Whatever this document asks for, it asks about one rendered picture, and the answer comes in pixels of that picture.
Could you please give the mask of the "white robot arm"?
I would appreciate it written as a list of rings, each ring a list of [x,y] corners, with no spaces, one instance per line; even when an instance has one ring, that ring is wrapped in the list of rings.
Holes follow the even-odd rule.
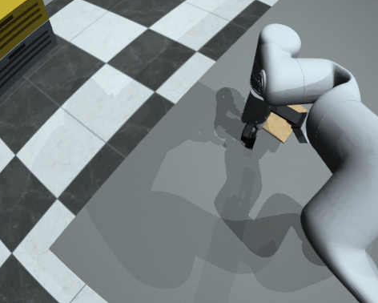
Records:
[[[378,264],[365,251],[378,237],[378,116],[362,104],[348,70],[328,59],[298,59],[300,48],[292,28],[265,26],[251,85],[332,173],[301,212],[310,245],[359,303],[378,303]],[[308,113],[288,106],[310,103]]]

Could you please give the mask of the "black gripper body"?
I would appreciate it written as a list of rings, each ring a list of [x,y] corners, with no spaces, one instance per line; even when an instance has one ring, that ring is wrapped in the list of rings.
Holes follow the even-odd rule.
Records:
[[[258,93],[251,85],[251,91],[247,97],[247,102],[243,110],[241,121],[246,123],[252,116],[254,116],[257,118],[257,129],[260,130],[271,114],[272,108],[273,106],[266,104],[260,93]]]

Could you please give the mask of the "tan mottled mat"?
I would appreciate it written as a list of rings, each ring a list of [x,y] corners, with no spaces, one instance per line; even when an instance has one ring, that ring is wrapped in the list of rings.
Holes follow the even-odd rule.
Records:
[[[298,112],[306,112],[306,109],[300,105],[288,105],[290,108]],[[279,141],[284,143],[288,136],[292,133],[292,128],[285,119],[282,119],[278,115],[271,112],[270,116],[267,118],[263,129],[269,132],[271,135],[276,137]]]

